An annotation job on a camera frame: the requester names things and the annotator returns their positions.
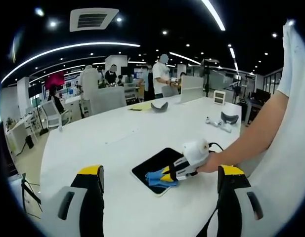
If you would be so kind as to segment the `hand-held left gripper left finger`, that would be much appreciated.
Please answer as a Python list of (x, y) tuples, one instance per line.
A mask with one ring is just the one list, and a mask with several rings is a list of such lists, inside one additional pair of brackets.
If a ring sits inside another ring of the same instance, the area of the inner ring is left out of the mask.
[(47, 237), (102, 237), (104, 169), (81, 169), (70, 186), (43, 203), (41, 227)]

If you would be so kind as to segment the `person's right hand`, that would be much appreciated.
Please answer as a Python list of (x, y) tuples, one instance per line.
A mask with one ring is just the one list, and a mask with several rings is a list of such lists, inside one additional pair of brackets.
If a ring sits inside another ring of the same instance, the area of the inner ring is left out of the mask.
[(197, 168), (197, 172), (212, 173), (218, 170), (218, 167), (223, 164), (223, 157), (221, 153), (210, 153), (207, 162)]

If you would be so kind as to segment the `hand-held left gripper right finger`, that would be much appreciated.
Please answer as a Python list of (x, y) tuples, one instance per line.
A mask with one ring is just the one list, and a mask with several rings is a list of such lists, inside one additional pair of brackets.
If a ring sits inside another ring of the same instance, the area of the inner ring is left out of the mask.
[(274, 221), (268, 200), (237, 167), (218, 167), (217, 212), (218, 237), (273, 235)]

